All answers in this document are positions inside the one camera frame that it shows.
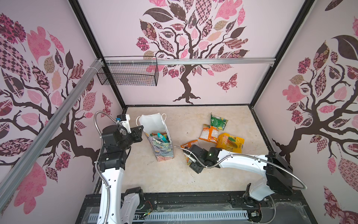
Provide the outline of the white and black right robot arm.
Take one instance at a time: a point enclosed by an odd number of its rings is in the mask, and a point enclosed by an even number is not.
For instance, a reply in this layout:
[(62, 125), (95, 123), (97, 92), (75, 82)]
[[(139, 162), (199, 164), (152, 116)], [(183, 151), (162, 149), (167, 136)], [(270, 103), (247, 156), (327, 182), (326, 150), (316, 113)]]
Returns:
[(206, 150), (198, 145), (183, 149), (183, 152), (192, 161), (191, 169), (198, 174), (204, 168), (230, 168), (260, 175), (262, 178), (257, 182), (248, 184), (245, 193), (247, 200), (260, 202), (272, 194), (293, 194), (293, 168), (276, 152), (269, 151), (267, 155), (245, 155), (217, 147)]

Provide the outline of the teal snack bag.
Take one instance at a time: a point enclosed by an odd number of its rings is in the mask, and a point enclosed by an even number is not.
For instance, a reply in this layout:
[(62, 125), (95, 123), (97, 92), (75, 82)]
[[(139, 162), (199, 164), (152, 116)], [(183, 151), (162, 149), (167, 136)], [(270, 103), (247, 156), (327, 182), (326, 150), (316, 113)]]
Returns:
[(161, 133), (157, 133), (157, 137), (163, 142), (163, 143), (169, 143), (169, 140), (167, 139), (167, 135), (162, 135)]

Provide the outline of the orange white snack bag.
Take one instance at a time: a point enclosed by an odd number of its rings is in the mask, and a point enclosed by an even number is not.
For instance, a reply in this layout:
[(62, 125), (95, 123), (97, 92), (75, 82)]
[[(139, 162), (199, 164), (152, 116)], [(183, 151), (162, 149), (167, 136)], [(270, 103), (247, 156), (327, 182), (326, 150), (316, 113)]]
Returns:
[(218, 143), (218, 136), (219, 136), (218, 128), (204, 124), (199, 139), (216, 144)]
[(196, 158), (194, 157), (194, 154), (191, 153), (192, 150), (190, 149), (194, 145), (199, 146), (198, 140), (193, 140), (193, 141), (190, 141), (190, 142), (185, 143), (185, 144), (180, 146), (181, 148), (184, 149), (186, 163), (187, 163), (188, 166), (191, 165), (193, 162), (197, 161)]

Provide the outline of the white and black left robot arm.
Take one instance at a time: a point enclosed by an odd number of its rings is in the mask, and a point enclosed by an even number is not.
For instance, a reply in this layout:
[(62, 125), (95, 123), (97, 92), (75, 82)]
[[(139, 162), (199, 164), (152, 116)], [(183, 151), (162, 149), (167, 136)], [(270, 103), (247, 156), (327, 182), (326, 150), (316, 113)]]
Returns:
[(128, 132), (120, 125), (111, 125), (102, 131), (105, 152), (97, 166), (102, 180), (98, 224), (131, 224), (136, 210), (145, 204), (141, 187), (127, 189), (124, 196), (121, 195), (125, 163), (132, 144), (142, 141), (142, 132), (143, 126)]

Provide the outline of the floral paper bag white handles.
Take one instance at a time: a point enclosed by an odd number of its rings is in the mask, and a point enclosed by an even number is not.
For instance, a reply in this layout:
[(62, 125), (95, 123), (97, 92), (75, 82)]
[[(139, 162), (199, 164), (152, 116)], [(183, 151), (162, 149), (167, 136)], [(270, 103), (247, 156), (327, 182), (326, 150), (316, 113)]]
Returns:
[[(136, 124), (143, 126), (144, 134), (149, 141), (157, 161), (167, 161), (174, 158), (172, 139), (166, 125), (167, 115), (165, 113), (141, 115), (136, 119)], [(157, 133), (166, 134), (169, 143), (163, 143)]]

